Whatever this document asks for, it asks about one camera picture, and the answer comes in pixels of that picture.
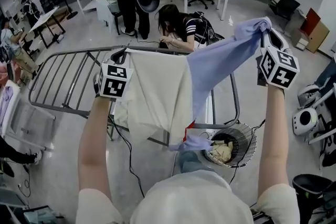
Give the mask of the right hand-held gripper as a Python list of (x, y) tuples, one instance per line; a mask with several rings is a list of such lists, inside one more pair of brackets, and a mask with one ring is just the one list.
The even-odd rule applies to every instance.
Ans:
[(297, 57), (280, 32), (272, 28), (263, 31), (260, 39), (261, 55), (256, 58), (260, 86), (272, 85), (289, 89), (297, 78), (300, 68)]

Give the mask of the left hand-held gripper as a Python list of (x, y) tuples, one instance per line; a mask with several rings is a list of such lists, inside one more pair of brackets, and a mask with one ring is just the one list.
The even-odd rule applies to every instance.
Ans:
[(119, 48), (112, 51), (110, 58), (100, 64), (99, 72), (93, 79), (93, 87), (96, 97), (122, 99), (125, 97), (133, 69), (126, 48)]

